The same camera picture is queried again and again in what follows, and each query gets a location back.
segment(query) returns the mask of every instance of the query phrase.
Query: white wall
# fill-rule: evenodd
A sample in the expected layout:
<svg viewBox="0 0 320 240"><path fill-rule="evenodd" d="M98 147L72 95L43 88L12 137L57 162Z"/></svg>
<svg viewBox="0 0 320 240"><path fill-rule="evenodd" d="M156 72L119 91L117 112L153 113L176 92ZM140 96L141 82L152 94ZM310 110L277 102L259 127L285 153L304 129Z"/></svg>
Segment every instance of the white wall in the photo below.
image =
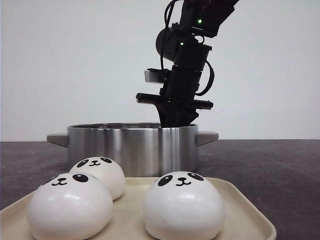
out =
<svg viewBox="0 0 320 240"><path fill-rule="evenodd" d="M156 108L135 96L159 92L144 70L160 67L155 40L168 2L2 0L1 140L157 122ZM205 42L215 82L198 99L214 108L199 111L199 128L221 139L320 139L319 13L319 0L240 0Z"/></svg>

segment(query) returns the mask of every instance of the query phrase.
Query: panda eye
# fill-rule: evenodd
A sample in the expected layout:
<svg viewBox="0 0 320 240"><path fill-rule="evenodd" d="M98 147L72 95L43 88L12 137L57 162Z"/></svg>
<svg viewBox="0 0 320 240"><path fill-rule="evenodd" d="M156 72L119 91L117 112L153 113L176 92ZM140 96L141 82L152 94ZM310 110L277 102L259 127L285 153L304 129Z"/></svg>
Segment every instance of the panda eye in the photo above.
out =
<svg viewBox="0 0 320 240"><path fill-rule="evenodd" d="M112 161L107 157L100 157L100 159L108 164L112 163Z"/></svg>
<svg viewBox="0 0 320 240"><path fill-rule="evenodd" d="M195 173L192 173L192 172L188 173L188 176L192 177L193 179L199 180L199 181L203 181L204 180L204 178L202 176L200 176L198 174L195 174Z"/></svg>
<svg viewBox="0 0 320 240"><path fill-rule="evenodd" d="M83 174L75 174L72 176L72 178L80 183L85 183L85 182L88 182L89 180L89 178Z"/></svg>
<svg viewBox="0 0 320 240"><path fill-rule="evenodd" d="M50 180L48 180L45 183L41 184L41 186L47 184L48 182L51 182L53 179L56 179L57 177L59 177L59 175L53 176L52 178L50 178Z"/></svg>
<svg viewBox="0 0 320 240"><path fill-rule="evenodd" d="M83 165L85 165L87 162L89 162L89 159L85 159L85 160L79 162L76 167L77 167L77 168L80 168L80 167L82 167Z"/></svg>
<svg viewBox="0 0 320 240"><path fill-rule="evenodd" d="M164 185L166 185L167 183L169 183L172 180L173 176L172 175L167 175L164 176L163 178L160 179L160 181L158 182L158 186L162 187Z"/></svg>

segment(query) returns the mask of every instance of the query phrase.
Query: pot handle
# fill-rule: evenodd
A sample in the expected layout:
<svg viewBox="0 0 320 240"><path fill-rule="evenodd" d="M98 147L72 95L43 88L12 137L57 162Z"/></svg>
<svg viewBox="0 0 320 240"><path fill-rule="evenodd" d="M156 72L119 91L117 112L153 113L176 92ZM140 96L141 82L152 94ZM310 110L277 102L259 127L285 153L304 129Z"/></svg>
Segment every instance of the pot handle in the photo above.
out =
<svg viewBox="0 0 320 240"><path fill-rule="evenodd" d="M46 136L49 143L67 148L69 145L69 137L66 133L49 134Z"/></svg>
<svg viewBox="0 0 320 240"><path fill-rule="evenodd" d="M198 147L212 143L216 140L218 140L219 134L214 131L199 131L198 136L197 136L197 143L196 145Z"/></svg>

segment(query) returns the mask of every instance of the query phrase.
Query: table surface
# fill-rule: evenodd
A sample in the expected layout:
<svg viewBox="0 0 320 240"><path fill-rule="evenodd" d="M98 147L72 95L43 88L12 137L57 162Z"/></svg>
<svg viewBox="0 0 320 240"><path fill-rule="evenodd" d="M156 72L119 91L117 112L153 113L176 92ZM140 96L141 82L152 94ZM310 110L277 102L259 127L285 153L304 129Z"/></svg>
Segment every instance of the table surface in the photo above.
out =
<svg viewBox="0 0 320 240"><path fill-rule="evenodd" d="M1 209L67 172L67 150L2 142ZM217 140L197 172L234 184L275 226L277 239L320 239L320 140Z"/></svg>

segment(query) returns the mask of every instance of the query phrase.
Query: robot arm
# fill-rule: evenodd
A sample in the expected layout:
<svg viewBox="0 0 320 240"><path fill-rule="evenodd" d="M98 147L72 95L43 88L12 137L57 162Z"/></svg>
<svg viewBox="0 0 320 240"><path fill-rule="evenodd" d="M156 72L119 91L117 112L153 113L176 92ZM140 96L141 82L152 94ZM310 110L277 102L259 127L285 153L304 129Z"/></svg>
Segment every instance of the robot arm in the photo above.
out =
<svg viewBox="0 0 320 240"><path fill-rule="evenodd" d="M154 104L161 127L188 126L199 114L197 109L210 110L210 101L195 100L212 86L214 71L207 61L211 46L203 44L205 37L217 35L220 24L234 11L238 0L184 0L180 23L169 27L170 16L177 0L172 0L165 10L165 29L156 39L156 50L161 57L161 69L149 68L145 80L163 84L159 95L138 93L138 103ZM195 36L201 36L198 42ZM162 58L173 62L172 69L164 69ZM210 68L206 88L197 93L205 64Z"/></svg>

